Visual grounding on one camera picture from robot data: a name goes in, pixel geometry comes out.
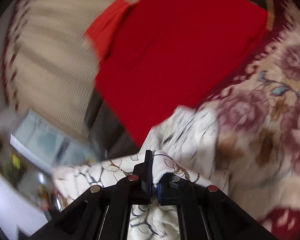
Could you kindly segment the beige dotted curtain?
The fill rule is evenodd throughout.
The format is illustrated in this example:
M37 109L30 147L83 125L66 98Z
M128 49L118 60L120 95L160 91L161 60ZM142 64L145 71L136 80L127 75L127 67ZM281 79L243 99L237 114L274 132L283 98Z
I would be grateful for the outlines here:
M11 108L19 114L31 109L87 140L84 116L98 63L84 34L114 1L17 1L2 62Z

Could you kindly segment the white black-patterned coat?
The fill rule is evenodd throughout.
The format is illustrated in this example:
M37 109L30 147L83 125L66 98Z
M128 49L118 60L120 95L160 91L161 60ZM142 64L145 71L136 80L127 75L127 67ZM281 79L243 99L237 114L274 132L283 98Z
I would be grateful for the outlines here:
M57 166L53 183L71 204L92 185L112 186L131 175L134 166L144 161L146 150L151 150L154 184L172 173L201 186L216 185L228 193L229 177L215 167L218 132L215 110L179 106L168 119L151 128L137 154L94 164Z

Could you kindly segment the red folded blanket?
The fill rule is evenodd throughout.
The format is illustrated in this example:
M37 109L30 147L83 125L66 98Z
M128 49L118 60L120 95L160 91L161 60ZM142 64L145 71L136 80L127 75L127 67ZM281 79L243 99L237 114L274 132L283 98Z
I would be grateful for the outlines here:
M141 146L180 105L194 107L266 33L266 0L138 0L99 65L95 90Z

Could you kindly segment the silver glass-door refrigerator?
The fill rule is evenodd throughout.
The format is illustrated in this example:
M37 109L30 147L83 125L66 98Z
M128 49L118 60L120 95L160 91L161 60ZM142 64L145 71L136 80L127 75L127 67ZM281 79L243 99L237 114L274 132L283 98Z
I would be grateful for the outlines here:
M97 154L29 110L10 133L10 144L24 158L51 175L55 166L77 166L97 161Z

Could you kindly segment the red pillow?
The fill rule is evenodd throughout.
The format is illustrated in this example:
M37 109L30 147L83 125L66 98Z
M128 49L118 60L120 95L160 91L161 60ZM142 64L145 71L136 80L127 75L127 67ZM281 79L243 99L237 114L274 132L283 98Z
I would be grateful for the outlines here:
M90 42L99 63L108 56L119 26L135 5L136 3L129 0L115 0L85 31L84 35Z

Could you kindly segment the floral red beige sofa cover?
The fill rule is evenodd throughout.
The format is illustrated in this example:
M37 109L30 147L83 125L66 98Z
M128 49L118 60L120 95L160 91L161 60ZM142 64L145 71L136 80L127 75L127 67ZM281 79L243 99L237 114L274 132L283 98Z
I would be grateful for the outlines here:
M203 105L217 112L229 196L278 239L300 239L300 10L266 4L271 30Z

